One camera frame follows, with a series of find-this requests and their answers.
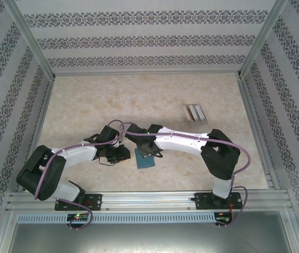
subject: metal sheet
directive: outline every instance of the metal sheet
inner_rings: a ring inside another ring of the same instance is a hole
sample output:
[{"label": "metal sheet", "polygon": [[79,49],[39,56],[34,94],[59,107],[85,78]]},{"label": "metal sheet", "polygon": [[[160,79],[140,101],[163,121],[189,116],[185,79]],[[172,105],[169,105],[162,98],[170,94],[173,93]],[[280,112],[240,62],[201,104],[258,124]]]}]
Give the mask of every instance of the metal sheet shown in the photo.
[{"label": "metal sheet", "polygon": [[9,252],[291,252],[279,212],[245,212],[231,228],[213,224],[17,224]]}]

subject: black mount plate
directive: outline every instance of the black mount plate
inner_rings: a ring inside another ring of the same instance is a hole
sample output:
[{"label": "black mount plate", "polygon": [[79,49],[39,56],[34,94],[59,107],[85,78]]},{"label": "black mount plate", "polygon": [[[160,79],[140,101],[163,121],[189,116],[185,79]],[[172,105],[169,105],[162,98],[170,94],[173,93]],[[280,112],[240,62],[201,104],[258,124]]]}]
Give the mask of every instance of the black mount plate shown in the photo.
[{"label": "black mount plate", "polygon": [[[102,206],[102,195],[85,194],[83,205],[89,207],[91,211],[100,211]],[[72,204],[67,204],[59,200],[56,200],[55,210],[56,211],[85,211],[84,208]]]},{"label": "black mount plate", "polygon": [[212,193],[201,192],[196,193],[195,198],[199,201],[195,201],[196,210],[211,210],[211,209],[229,209],[230,203],[233,205],[233,209],[242,208],[241,194],[238,192],[231,192],[222,206],[217,206],[212,199]]}]

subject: marble-patterned surface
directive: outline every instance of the marble-patterned surface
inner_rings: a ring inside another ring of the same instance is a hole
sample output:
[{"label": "marble-patterned surface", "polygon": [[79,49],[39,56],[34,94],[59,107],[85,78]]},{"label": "marble-patterned surface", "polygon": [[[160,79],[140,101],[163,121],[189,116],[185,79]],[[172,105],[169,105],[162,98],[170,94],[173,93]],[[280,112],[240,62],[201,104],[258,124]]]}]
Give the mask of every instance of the marble-patterned surface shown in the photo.
[{"label": "marble-patterned surface", "polygon": [[[198,103],[208,126],[190,126],[182,105]],[[222,130],[252,156],[251,166],[235,185],[267,188],[262,165],[234,74],[110,75],[57,77],[39,144],[62,148],[81,142],[113,119],[140,127],[162,124],[174,130],[204,133]],[[155,167],[138,169],[135,144],[124,141],[131,159],[113,167],[83,162],[63,172],[63,179],[87,191],[209,190],[212,175],[197,156],[165,150]],[[246,163],[241,154],[236,169]]]}]

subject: patterned wallpaper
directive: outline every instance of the patterned wallpaper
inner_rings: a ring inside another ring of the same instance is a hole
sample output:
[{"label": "patterned wallpaper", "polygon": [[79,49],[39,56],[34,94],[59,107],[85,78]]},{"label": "patterned wallpaper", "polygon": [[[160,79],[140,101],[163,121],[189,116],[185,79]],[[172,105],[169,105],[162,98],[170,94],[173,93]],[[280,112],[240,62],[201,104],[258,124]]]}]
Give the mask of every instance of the patterned wallpaper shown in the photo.
[{"label": "patterned wallpaper", "polygon": [[278,180],[299,221],[299,1],[290,0],[246,82]]},{"label": "patterned wallpaper", "polygon": [[33,142],[49,81],[0,0],[0,221]]},{"label": "patterned wallpaper", "polygon": [[53,71],[238,71],[275,0],[20,0]]}]

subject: enclosure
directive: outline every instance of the enclosure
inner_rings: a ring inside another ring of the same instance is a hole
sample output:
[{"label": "enclosure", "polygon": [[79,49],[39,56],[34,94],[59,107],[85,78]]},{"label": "enclosure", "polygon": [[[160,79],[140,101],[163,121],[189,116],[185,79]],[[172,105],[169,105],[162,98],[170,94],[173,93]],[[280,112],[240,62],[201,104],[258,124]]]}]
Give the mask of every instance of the enclosure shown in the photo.
[{"label": "enclosure", "polygon": [[[188,104],[207,125],[188,122]],[[80,143],[114,119],[220,129],[244,147],[237,223],[217,227],[192,201],[214,187],[200,157],[165,150],[139,169],[127,138],[130,159],[62,174],[101,194],[84,231],[16,183],[39,145]],[[229,250],[299,252],[299,0],[0,0],[0,252]]]}]

